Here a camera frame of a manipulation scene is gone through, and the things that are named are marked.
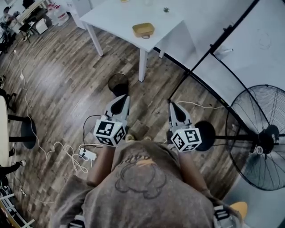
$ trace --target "gray t-shirt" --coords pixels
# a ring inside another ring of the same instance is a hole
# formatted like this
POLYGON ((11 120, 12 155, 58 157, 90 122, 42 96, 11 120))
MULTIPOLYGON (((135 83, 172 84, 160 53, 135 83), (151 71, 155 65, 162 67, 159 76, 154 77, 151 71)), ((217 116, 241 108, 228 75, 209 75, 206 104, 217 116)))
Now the gray t-shirt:
POLYGON ((50 227, 67 225, 82 212, 87 228, 212 228, 214 209, 182 181, 173 152, 142 141, 120 151, 113 171, 97 187, 72 176, 57 199, 50 227))

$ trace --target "black trash can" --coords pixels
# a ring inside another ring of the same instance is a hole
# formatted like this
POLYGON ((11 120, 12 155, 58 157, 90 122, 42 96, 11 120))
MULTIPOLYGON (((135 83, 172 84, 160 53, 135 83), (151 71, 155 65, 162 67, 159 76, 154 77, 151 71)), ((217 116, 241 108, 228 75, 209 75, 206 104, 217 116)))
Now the black trash can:
POLYGON ((129 94, 129 80, 122 73, 112 75, 108 81, 108 87, 116 97, 129 94))

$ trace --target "small plant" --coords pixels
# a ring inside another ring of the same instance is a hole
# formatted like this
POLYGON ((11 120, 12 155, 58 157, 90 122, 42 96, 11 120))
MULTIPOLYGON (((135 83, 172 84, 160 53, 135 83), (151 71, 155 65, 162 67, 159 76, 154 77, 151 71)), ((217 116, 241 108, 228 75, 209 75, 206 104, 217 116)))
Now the small plant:
POLYGON ((164 12, 169 12, 169 8, 168 8, 168 7, 164 7, 164 8, 163 8, 163 11, 164 11, 164 12))

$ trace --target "wooden tray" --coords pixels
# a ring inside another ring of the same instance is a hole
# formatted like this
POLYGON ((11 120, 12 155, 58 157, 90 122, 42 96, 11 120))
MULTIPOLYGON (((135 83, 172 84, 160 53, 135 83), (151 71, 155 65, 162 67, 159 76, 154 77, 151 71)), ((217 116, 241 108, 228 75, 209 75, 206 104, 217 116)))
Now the wooden tray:
POLYGON ((151 23, 136 24, 133 26, 134 35, 148 39, 155 31, 151 23))

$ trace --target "white cabinet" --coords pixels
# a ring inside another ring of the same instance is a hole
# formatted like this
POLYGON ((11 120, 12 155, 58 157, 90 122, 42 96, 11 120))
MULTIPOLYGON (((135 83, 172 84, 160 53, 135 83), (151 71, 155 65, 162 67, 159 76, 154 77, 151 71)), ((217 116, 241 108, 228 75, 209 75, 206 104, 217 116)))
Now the white cabinet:
POLYGON ((91 5, 89 0, 65 0, 68 10, 76 25, 79 28, 86 29, 83 25, 82 21, 80 21, 80 17, 82 17, 84 14, 88 13, 91 10, 91 5))

